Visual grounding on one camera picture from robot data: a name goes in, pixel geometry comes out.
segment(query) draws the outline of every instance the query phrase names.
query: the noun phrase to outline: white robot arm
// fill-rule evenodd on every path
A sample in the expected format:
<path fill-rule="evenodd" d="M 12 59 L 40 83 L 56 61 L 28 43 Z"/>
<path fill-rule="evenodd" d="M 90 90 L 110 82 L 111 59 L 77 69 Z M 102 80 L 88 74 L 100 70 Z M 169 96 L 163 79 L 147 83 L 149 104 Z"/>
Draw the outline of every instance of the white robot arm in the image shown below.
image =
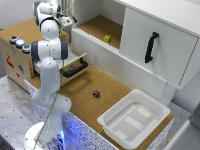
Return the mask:
<path fill-rule="evenodd" d="M 41 62 L 41 88 L 35 91 L 32 100 L 35 104 L 47 108 L 47 117 L 56 97 L 57 99 L 41 135 L 38 132 L 34 139 L 36 141 L 40 135 L 35 150 L 55 149 L 55 147 L 50 147 L 49 143 L 55 142 L 62 131 L 62 113 L 68 112 L 72 105 L 69 98 L 55 93 L 60 88 L 60 70 L 55 60 L 67 59 L 69 47 L 65 40 L 59 38 L 59 14 L 52 16 L 52 14 L 60 12 L 61 7 L 57 5 L 57 0 L 49 0 L 48 2 L 50 3 L 35 2 L 33 4 L 36 24 L 40 27 L 45 40 L 35 41 L 31 44 L 32 58 Z M 59 147 L 59 149 L 65 148 L 66 146 L 63 144 Z"/>

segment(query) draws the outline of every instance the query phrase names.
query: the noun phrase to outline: white cabinet door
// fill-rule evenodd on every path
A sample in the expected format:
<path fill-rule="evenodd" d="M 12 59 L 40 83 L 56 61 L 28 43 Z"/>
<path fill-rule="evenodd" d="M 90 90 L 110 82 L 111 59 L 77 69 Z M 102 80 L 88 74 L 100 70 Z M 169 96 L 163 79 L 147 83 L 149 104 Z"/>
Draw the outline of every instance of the white cabinet door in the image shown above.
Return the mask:
<path fill-rule="evenodd" d="M 149 40 L 156 32 L 151 56 L 145 63 Z M 179 86 L 198 38 L 138 11 L 126 8 L 120 54 Z"/>

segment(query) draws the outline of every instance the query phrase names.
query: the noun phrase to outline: cabinet handle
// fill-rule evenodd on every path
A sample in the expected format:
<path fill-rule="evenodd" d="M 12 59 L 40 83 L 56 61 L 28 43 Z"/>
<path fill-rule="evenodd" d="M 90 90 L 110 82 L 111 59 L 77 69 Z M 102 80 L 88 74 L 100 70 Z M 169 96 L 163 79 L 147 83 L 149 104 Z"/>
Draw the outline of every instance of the cabinet handle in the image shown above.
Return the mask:
<path fill-rule="evenodd" d="M 78 72 L 80 72 L 81 70 L 85 69 L 88 66 L 88 63 L 86 61 L 83 60 L 83 58 L 80 58 L 80 63 L 82 64 L 80 67 L 76 68 L 75 70 L 71 70 L 68 72 L 65 72 L 63 70 L 63 76 L 64 77 L 72 77 L 73 75 L 77 74 Z"/>
<path fill-rule="evenodd" d="M 159 37 L 159 34 L 156 32 L 153 32 L 151 38 L 149 39 L 149 43 L 148 43 L 148 47 L 147 47 L 147 52 L 145 55 L 145 63 L 149 63 L 150 61 L 152 61 L 153 57 L 151 56 L 151 52 L 152 52 L 152 48 L 153 48 L 153 44 L 154 44 L 154 39 L 156 39 L 157 37 Z"/>

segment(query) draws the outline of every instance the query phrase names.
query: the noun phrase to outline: open cabinet compartment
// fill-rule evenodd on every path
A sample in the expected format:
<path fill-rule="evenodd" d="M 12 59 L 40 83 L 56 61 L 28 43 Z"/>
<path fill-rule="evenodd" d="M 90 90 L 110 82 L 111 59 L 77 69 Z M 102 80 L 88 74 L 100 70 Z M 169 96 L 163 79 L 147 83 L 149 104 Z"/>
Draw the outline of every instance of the open cabinet compartment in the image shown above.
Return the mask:
<path fill-rule="evenodd" d="M 119 50 L 124 22 L 125 6 L 113 0 L 79 0 L 74 5 L 74 16 L 78 22 L 73 28 L 100 39 L 109 35 L 108 44 Z"/>

